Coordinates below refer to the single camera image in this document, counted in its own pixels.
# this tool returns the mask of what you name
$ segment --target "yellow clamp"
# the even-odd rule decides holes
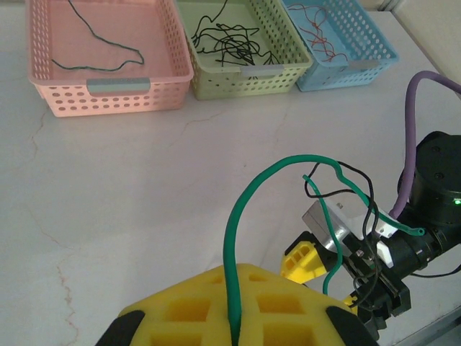
[[[343,303],[345,303],[347,306],[351,306],[355,301],[357,300],[357,297],[353,296],[347,296],[344,300]],[[355,306],[354,308],[350,308],[352,313],[354,315],[357,315],[359,313],[359,308],[358,306]]]
[[[326,268],[315,244],[310,241],[300,241],[282,258],[280,275],[296,283],[305,283],[324,274]]]

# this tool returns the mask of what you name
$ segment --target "plastic basket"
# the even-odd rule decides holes
[[[280,64],[255,66],[224,65],[216,62],[220,53],[198,54],[191,42],[203,15],[214,17],[224,0],[178,0],[194,66],[192,87],[198,99],[217,99],[288,92],[312,65],[312,58],[296,33],[279,0],[229,0],[216,22],[258,27],[252,37],[261,51],[271,50]],[[202,28],[213,26],[209,21]]]
[[[378,74],[398,61],[398,54],[392,45],[357,0],[282,1],[315,59],[313,66],[297,81],[302,92],[369,84]],[[308,41],[313,40],[313,36],[300,28],[316,33],[315,28],[306,19],[304,11],[288,9],[296,4],[321,6],[326,10],[326,21],[320,25],[323,36],[334,46],[335,52],[345,54],[347,60],[344,56],[337,56],[327,62],[324,61],[328,60],[324,51],[312,49]],[[318,7],[308,8],[308,17],[312,20],[317,11]]]
[[[93,37],[67,0],[28,0],[29,78],[57,117],[180,108],[193,70],[174,0],[91,0],[73,4],[107,40],[138,49],[144,65],[116,72],[136,54]]]

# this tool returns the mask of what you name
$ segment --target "blue basket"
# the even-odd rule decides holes
[[[315,59],[312,67],[297,81],[302,92],[369,84],[398,61],[392,45],[357,0],[282,0],[282,3]],[[337,54],[330,61],[325,61],[328,55],[320,49],[320,44],[313,49],[309,41],[315,38],[303,31],[317,33],[304,10],[290,10],[290,7],[301,8],[299,4],[311,6],[306,13],[311,21],[317,14],[317,24],[326,16],[318,27]]]

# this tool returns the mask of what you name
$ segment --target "yellow foam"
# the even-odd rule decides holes
[[[326,314],[342,302],[253,265],[238,265],[240,346],[344,346]],[[146,313],[131,346],[231,346],[223,267],[124,309]]]

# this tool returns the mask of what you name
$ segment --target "label on basket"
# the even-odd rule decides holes
[[[240,71],[243,77],[272,77],[283,74],[282,64],[265,66],[243,66]]]
[[[86,87],[90,94],[98,92],[147,92],[151,88],[149,78],[88,79]]]
[[[355,60],[349,62],[349,68],[354,70],[367,70],[369,68],[375,68],[380,65],[379,60]]]

